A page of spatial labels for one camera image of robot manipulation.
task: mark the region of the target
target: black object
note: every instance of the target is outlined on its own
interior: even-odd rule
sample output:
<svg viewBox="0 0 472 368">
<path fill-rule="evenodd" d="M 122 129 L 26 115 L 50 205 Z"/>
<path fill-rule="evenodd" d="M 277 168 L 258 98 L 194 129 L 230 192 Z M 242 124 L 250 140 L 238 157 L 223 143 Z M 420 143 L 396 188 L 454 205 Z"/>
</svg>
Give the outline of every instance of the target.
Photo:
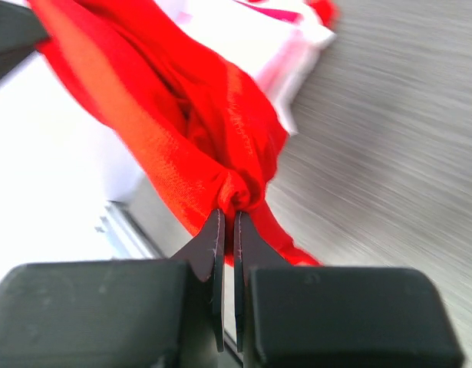
<svg viewBox="0 0 472 368">
<path fill-rule="evenodd" d="M 455 368 L 434 285 L 404 268 L 254 268 L 244 367 Z"/>
<path fill-rule="evenodd" d="M 234 224 L 237 344 L 249 368 L 459 368 L 434 285 L 406 268 L 292 267 Z M 214 368 L 225 219 L 171 259 L 30 264 L 0 284 L 0 367 Z"/>
<path fill-rule="evenodd" d="M 0 367 L 214 368 L 211 323 L 184 261 L 23 265 L 0 284 Z"/>
<path fill-rule="evenodd" d="M 47 38 L 46 30 L 30 9 L 0 1 L 0 80 Z"/>
</svg>

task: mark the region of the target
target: brushed metal surface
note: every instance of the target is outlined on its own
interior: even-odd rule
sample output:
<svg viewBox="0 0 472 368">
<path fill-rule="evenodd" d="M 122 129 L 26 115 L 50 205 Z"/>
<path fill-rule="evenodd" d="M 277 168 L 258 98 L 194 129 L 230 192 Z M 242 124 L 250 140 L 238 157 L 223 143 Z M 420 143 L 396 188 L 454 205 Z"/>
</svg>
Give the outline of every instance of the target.
<svg viewBox="0 0 472 368">
<path fill-rule="evenodd" d="M 426 273 L 472 366 L 472 0 L 338 3 L 270 205 L 326 263 Z M 130 211 L 169 253 L 189 239 L 147 181 Z"/>
</svg>

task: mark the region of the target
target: red cloth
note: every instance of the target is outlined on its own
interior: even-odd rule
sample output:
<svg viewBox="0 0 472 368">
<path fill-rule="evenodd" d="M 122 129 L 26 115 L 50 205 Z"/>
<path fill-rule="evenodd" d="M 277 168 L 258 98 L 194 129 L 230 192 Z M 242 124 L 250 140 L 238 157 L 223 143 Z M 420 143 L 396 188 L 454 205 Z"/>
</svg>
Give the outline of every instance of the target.
<svg viewBox="0 0 472 368">
<path fill-rule="evenodd" d="M 294 248 L 266 204 L 287 133 L 248 75 L 186 36 L 152 0 L 30 4 L 51 36 L 40 51 L 77 101 L 117 132 L 192 235 L 220 208 L 230 241 L 243 210 L 294 265 L 318 264 Z"/>
<path fill-rule="evenodd" d="M 338 8 L 331 0 L 306 0 L 305 2 L 320 17 L 322 25 L 333 28 L 338 19 Z"/>
</svg>

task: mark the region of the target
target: red fabric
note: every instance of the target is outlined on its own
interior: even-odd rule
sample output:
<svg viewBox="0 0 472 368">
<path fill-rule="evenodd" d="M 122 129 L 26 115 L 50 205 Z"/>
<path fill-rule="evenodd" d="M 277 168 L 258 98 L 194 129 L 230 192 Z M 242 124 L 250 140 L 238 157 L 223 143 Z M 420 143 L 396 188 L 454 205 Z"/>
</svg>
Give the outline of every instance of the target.
<svg viewBox="0 0 472 368">
<path fill-rule="evenodd" d="M 287 133 L 248 75 L 152 0 L 30 4 L 51 36 L 40 51 L 79 103 L 117 132 L 191 234 L 220 208 L 230 241 L 244 210 L 283 257 L 318 264 L 294 248 L 266 204 Z"/>
<path fill-rule="evenodd" d="M 306 0 L 306 3 L 320 17 L 322 25 L 327 28 L 334 27 L 338 19 L 338 8 L 331 0 Z"/>
</svg>

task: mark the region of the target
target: gray metal surface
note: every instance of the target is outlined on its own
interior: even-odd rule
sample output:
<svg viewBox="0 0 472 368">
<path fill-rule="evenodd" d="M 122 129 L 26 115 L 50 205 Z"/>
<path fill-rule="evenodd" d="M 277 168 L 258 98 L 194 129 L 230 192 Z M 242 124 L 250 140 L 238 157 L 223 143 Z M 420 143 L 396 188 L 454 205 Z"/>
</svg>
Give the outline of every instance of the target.
<svg viewBox="0 0 472 368">
<path fill-rule="evenodd" d="M 424 271 L 472 367 L 472 0 L 339 4 L 270 205 L 326 263 Z M 189 238 L 147 182 L 130 211 L 170 253 Z"/>
</svg>

